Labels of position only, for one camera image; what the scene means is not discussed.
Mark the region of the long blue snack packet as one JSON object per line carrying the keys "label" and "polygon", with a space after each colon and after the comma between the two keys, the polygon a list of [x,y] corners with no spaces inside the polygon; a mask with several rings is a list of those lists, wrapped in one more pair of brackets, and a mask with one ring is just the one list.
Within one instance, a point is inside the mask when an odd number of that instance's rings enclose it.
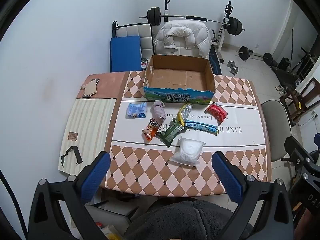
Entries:
{"label": "long blue snack packet", "polygon": [[196,121],[192,121],[192,120],[186,120],[184,122],[184,126],[188,129],[203,131],[203,132],[207,132],[207,133],[210,133],[213,135],[218,135],[218,133],[219,133],[219,128],[217,126],[210,125],[210,124],[204,124],[204,123],[196,122]]}

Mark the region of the white pillow packet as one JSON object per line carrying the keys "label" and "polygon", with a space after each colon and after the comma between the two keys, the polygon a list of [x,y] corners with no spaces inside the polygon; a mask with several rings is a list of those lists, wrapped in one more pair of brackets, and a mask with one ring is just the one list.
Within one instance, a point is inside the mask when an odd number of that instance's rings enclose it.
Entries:
{"label": "white pillow packet", "polygon": [[199,157],[205,144],[199,140],[180,137],[178,140],[179,149],[169,160],[180,165],[197,166],[200,163]]}

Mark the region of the red snack bag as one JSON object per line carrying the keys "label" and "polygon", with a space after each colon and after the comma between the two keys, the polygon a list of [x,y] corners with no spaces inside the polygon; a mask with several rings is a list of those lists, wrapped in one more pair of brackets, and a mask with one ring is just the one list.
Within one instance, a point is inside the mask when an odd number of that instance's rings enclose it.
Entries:
{"label": "red snack bag", "polygon": [[223,123],[228,115],[228,113],[217,102],[209,105],[204,112],[212,115],[217,120],[217,124],[219,126]]}

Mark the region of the green snack bag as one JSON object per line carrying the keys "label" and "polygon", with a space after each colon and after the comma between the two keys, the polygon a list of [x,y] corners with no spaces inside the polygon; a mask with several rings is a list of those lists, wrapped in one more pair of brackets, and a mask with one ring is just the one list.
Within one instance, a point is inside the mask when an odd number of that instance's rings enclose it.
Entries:
{"label": "green snack bag", "polygon": [[159,137],[165,146],[170,147],[175,137],[186,130],[186,127],[182,126],[176,118],[173,118],[165,131],[157,132],[157,137]]}

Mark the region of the yellow silver scrub sponge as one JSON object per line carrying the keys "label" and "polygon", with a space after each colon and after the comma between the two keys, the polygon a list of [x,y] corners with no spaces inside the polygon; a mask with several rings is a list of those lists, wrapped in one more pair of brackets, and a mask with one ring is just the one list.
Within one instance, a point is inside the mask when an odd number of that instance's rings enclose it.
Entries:
{"label": "yellow silver scrub sponge", "polygon": [[182,126],[184,126],[185,121],[187,120],[188,116],[190,115],[192,109],[193,109],[193,104],[192,103],[186,103],[178,111],[176,119],[177,119],[177,121],[179,121],[179,123]]}

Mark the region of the orange panda snack bag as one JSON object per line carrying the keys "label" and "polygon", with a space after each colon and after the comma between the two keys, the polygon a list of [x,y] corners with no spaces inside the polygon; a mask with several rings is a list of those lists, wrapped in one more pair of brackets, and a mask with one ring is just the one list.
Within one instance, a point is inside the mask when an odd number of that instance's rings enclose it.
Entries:
{"label": "orange panda snack bag", "polygon": [[159,123],[154,118],[151,118],[147,127],[142,130],[142,133],[147,141],[151,141],[153,137],[157,134],[159,128]]}

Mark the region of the lilac cloth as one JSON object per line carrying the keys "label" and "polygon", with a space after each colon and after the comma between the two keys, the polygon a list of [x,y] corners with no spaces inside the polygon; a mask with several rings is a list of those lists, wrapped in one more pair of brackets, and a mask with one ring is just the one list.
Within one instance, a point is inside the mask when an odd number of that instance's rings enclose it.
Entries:
{"label": "lilac cloth", "polygon": [[159,125],[162,125],[167,117],[164,107],[165,107],[165,104],[160,100],[156,100],[152,106],[154,119],[158,122]]}

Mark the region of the light blue tissue packet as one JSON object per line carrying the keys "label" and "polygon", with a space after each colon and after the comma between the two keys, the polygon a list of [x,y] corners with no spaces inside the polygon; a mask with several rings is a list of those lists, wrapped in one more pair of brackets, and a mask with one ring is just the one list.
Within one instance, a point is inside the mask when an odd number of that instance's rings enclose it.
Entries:
{"label": "light blue tissue packet", "polygon": [[146,117],[147,105],[143,103],[129,103],[126,114],[129,118],[145,118]]}

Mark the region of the dark fleece clothing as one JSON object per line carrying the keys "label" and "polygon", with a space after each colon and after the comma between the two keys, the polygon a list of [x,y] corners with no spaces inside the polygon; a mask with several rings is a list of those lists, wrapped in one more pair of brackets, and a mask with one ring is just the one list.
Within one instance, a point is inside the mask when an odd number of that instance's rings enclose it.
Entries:
{"label": "dark fleece clothing", "polygon": [[135,219],[124,239],[215,239],[232,214],[204,200],[159,206]]}

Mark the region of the grey round chair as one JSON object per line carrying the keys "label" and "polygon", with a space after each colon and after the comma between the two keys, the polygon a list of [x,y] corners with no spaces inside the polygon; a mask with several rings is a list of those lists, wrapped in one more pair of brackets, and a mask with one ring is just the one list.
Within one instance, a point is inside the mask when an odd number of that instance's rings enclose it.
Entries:
{"label": "grey round chair", "polygon": [[271,161],[280,160],[286,155],[285,140],[292,135],[291,124],[284,105],[277,100],[261,104],[271,150]]}

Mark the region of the wooden chair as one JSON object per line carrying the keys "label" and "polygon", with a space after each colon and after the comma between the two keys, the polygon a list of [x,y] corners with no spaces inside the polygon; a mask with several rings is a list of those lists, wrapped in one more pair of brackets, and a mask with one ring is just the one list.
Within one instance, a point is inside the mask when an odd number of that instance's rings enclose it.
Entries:
{"label": "wooden chair", "polygon": [[291,127],[302,115],[319,105],[319,81],[314,77],[301,92],[293,88],[287,88],[285,92],[279,100],[285,107]]}

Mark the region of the chrome dumbbells pair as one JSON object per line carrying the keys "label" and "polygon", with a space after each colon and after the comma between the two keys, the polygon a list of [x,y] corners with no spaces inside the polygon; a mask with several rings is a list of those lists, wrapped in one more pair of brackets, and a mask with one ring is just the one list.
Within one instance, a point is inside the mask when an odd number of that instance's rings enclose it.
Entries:
{"label": "chrome dumbbells pair", "polygon": [[227,67],[229,68],[229,72],[236,76],[238,74],[238,71],[239,71],[239,67],[237,67],[235,65],[235,61],[233,60],[229,60],[228,63],[227,63]]}

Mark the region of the cardboard box with printed side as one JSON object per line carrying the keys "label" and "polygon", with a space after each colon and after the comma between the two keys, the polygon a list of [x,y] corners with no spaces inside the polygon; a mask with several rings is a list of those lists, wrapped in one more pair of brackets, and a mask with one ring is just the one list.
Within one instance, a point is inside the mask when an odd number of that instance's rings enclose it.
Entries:
{"label": "cardboard box with printed side", "polygon": [[147,100],[208,105],[215,92],[210,61],[182,55],[153,55],[143,84]]}

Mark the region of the barbell on rack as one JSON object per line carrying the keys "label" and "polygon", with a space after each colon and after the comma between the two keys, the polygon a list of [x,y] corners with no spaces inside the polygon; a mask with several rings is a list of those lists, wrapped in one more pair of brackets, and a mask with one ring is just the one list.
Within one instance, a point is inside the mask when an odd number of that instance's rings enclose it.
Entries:
{"label": "barbell on rack", "polygon": [[[183,18],[186,20],[195,20],[195,21],[202,21],[202,22],[214,22],[222,24],[222,21],[216,21],[216,20],[210,20],[205,17],[197,17],[197,16],[189,16],[189,15],[162,15],[161,10],[159,7],[153,7],[147,11],[146,16],[140,16],[139,18],[144,19],[146,18],[148,23],[151,23],[151,25],[161,25],[161,20],[165,18]],[[229,18],[229,22],[227,23],[227,32],[230,35],[240,35],[242,31],[245,31],[245,29],[242,26],[242,22],[234,17]]]}

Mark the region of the white puffer jacket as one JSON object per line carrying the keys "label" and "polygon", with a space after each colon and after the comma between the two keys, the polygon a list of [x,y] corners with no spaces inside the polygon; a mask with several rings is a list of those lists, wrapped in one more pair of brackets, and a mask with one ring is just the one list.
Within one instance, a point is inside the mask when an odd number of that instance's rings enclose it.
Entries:
{"label": "white puffer jacket", "polygon": [[200,21],[174,20],[159,29],[154,38],[157,55],[183,55],[208,59],[212,36]]}

